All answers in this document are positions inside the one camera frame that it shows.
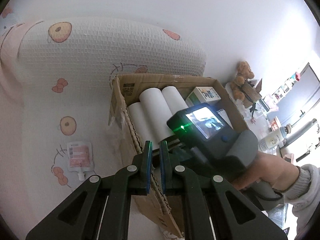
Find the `grey sleeve forearm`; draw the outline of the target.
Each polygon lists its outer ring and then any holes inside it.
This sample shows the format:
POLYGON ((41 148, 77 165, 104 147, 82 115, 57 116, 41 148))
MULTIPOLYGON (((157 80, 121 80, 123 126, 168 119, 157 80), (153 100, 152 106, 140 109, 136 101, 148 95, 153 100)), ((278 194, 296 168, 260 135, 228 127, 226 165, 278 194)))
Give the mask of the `grey sleeve forearm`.
POLYGON ((319 168, 306 164, 299 168, 296 182, 283 193, 284 202, 293 205, 297 217, 297 233, 300 233, 319 205, 319 168))

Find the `person's right hand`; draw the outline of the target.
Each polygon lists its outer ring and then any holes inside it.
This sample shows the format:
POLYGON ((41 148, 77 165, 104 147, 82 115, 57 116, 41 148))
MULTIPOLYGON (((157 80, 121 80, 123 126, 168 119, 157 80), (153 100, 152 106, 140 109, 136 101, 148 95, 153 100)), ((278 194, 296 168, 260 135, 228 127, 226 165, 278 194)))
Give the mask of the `person's right hand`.
POLYGON ((237 190, 249 187, 254 182, 265 181, 277 191, 286 191, 299 177, 299 168, 284 159, 258 152, 255 160, 239 178, 232 181, 237 190))

